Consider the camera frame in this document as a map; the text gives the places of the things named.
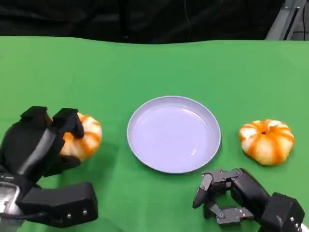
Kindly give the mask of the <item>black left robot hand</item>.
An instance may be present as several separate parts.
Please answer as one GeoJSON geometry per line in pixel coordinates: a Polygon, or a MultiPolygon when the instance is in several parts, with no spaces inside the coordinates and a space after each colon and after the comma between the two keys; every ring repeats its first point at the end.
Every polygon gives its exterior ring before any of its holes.
{"type": "Polygon", "coordinates": [[[81,139],[84,129],[78,110],[62,108],[50,117],[45,106],[32,106],[5,133],[0,146],[0,179],[22,179],[36,185],[41,177],[61,174],[81,161],[63,155],[64,135],[81,139]]]}

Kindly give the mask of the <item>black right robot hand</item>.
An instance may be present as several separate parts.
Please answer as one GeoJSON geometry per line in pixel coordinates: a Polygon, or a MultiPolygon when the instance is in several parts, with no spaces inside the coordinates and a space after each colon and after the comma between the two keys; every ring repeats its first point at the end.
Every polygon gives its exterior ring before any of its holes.
{"type": "Polygon", "coordinates": [[[196,209],[202,205],[204,218],[215,216],[221,226],[239,225],[244,220],[259,223],[269,199],[269,193],[247,170],[217,169],[202,173],[192,207],[196,209]],[[215,197],[228,191],[239,207],[221,209],[215,202],[215,197]]]}

